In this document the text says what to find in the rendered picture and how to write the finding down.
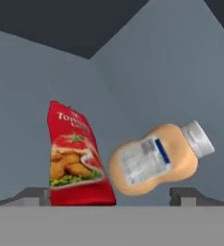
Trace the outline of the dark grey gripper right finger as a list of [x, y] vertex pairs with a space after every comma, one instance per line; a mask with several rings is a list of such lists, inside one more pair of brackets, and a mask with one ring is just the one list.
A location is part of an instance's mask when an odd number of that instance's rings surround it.
[[194, 187], [171, 187], [170, 206], [224, 207], [224, 202], [205, 196]]

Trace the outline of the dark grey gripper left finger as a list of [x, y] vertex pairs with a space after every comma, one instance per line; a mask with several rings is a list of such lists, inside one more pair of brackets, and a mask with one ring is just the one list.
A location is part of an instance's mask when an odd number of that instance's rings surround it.
[[0, 200], [0, 207], [45, 207], [49, 205], [50, 199], [48, 187], [26, 187], [13, 197]]

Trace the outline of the orange condiment bottle white cap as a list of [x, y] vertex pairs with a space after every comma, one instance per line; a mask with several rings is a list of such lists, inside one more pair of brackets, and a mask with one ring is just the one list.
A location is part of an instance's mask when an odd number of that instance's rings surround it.
[[198, 160], [213, 152], [197, 121], [182, 127], [163, 124], [117, 148], [110, 159], [110, 175], [119, 192], [140, 196], [158, 185], [188, 179], [196, 172]]

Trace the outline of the red tomato sauce packet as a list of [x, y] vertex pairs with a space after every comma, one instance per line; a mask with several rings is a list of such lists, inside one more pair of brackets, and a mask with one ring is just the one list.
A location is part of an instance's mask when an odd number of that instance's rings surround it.
[[47, 124], [51, 141], [50, 205], [115, 206], [112, 185], [86, 117], [51, 101]]

